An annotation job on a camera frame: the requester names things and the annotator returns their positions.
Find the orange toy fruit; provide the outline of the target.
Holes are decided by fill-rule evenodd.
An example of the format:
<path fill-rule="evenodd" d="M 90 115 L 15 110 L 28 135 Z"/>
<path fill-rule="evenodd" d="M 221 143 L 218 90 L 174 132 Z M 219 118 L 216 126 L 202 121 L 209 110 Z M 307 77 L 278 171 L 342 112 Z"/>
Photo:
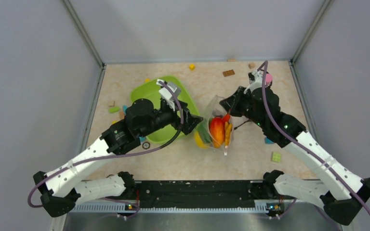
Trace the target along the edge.
<path fill-rule="evenodd" d="M 219 148 L 225 141 L 225 124 L 220 117 L 213 118 L 209 123 L 214 148 Z"/>

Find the orange toy pastry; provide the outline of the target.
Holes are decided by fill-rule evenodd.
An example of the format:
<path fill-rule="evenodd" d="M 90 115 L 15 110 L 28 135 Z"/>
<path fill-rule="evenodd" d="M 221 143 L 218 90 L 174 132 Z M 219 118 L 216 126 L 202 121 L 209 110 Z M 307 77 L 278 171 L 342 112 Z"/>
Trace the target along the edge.
<path fill-rule="evenodd" d="M 230 144 L 232 129 L 233 129 L 232 123 L 225 122 L 225 148 L 227 148 Z"/>

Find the yellow toy lemon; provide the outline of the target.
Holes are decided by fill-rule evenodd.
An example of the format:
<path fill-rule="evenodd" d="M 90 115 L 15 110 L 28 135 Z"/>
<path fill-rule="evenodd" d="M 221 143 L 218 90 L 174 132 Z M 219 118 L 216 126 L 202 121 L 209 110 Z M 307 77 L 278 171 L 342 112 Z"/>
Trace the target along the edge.
<path fill-rule="evenodd" d="M 203 142 L 200 134 L 197 131 L 194 133 L 194 141 L 195 141 L 196 145 L 201 149 L 208 149 L 209 148 L 209 145 L 207 145 L 206 143 Z"/>

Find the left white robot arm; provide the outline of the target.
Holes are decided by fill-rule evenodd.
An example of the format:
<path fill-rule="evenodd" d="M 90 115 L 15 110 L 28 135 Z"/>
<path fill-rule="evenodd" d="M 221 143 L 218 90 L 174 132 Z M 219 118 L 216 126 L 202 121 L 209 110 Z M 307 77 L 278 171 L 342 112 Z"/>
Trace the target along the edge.
<path fill-rule="evenodd" d="M 183 101 L 170 106 L 168 101 L 161 99 L 160 108 L 156 109 L 148 99 L 136 100 L 126 109 L 122 120 L 112 124 L 82 153 L 57 170 L 39 171 L 33 176 L 42 207 L 55 218 L 88 201 L 111 196 L 133 197 L 136 183 L 129 172 L 122 171 L 100 180 L 86 178 L 112 159 L 135 156 L 131 150 L 141 145 L 141 137 L 172 126 L 176 132 L 159 147 L 162 149 L 181 133 L 191 133 L 202 121 L 203 117 L 192 114 Z"/>

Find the clear zip top bag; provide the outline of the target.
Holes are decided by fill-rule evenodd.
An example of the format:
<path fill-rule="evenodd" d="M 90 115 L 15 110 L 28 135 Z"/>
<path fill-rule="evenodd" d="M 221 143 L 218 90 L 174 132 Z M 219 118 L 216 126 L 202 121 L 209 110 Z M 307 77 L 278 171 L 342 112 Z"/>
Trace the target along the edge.
<path fill-rule="evenodd" d="M 232 116 L 220 105 L 223 97 L 214 96 L 202 111 L 203 121 L 197 126 L 194 141 L 201 149 L 211 149 L 228 155 L 233 141 Z"/>

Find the orange toy carrot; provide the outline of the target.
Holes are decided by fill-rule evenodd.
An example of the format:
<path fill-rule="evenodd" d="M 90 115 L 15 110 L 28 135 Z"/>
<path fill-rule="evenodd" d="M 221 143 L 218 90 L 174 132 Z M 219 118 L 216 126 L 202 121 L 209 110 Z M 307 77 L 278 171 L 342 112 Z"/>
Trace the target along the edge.
<path fill-rule="evenodd" d="M 222 117 L 222 121 L 223 121 L 224 123 L 226 123 L 226 122 L 228 122 L 228 121 L 229 121 L 230 117 L 231 117 L 231 115 L 230 115 L 230 114 L 226 114 L 226 115 L 224 115 L 224 116 Z"/>

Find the green toy lettuce leaf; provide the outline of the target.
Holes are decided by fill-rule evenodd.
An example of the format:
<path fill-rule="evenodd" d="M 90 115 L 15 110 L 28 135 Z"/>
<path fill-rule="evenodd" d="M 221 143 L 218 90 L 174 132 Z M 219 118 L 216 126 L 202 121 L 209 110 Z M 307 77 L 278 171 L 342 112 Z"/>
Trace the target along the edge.
<path fill-rule="evenodd" d="M 211 136 L 209 133 L 209 124 L 206 119 L 204 119 L 198 126 L 197 132 L 203 143 L 209 144 L 211 143 Z"/>

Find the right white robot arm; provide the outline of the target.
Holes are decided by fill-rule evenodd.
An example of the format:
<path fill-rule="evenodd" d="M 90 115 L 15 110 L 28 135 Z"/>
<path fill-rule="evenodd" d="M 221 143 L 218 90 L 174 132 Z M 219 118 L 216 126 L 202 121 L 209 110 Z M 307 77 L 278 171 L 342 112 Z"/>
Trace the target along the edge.
<path fill-rule="evenodd" d="M 311 203 L 335 222 L 348 226 L 370 198 L 370 178 L 361 178 L 340 164 L 295 117 L 281 111 L 279 97 L 269 88 L 239 87 L 220 105 L 234 117 L 257 124 L 263 134 L 300 159 L 319 183 L 295 178 L 279 170 L 264 174 L 264 194 L 291 196 Z"/>

